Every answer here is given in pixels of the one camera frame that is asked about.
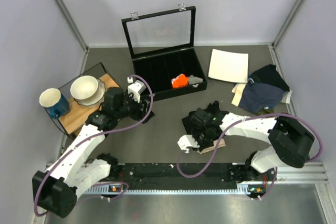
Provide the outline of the black underwear beige waistband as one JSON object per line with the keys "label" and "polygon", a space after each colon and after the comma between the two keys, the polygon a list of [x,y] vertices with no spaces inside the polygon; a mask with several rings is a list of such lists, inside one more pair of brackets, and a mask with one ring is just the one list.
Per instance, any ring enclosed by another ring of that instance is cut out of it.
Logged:
{"label": "black underwear beige waistband", "polygon": [[183,118],[182,123],[188,135],[192,135],[193,128],[216,127],[221,130],[222,120],[228,113],[228,111],[210,111],[209,109],[198,108]]}

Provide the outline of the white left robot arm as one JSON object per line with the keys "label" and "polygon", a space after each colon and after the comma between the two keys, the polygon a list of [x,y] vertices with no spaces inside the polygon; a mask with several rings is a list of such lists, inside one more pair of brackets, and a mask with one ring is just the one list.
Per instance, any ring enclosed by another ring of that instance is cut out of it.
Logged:
{"label": "white left robot arm", "polygon": [[44,172],[35,173],[32,185],[37,217],[43,216],[38,211],[43,208],[45,212],[64,218],[95,183],[104,178],[117,178],[118,162],[108,154],[101,154],[86,168],[82,165],[109,134],[119,131],[116,127],[121,119],[132,118],[136,121],[127,127],[130,130],[153,116],[153,94],[144,99],[141,94],[145,90],[150,88],[141,81],[129,85],[127,91],[118,87],[109,88],[104,101],[88,116],[78,136],[60,158]]}

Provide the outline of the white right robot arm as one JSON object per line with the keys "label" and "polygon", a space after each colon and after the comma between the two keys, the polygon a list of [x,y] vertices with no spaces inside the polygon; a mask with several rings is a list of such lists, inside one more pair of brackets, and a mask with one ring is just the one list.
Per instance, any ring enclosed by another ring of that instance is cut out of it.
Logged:
{"label": "white right robot arm", "polygon": [[256,139],[269,146],[250,155],[245,174],[252,180],[275,167],[302,168],[317,134],[310,125],[296,116],[273,113],[260,116],[241,116],[220,109],[197,109],[182,120],[186,135],[179,139],[182,150],[201,152],[219,146],[226,136]]}

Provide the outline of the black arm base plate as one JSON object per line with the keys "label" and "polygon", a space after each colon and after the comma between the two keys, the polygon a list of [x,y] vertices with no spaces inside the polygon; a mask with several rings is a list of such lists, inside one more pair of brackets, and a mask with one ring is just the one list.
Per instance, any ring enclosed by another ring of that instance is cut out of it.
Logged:
{"label": "black arm base plate", "polygon": [[119,166],[119,172],[130,190],[235,189],[238,183],[250,180],[244,165],[231,163],[212,163],[195,178],[182,176],[169,163],[127,163]]}

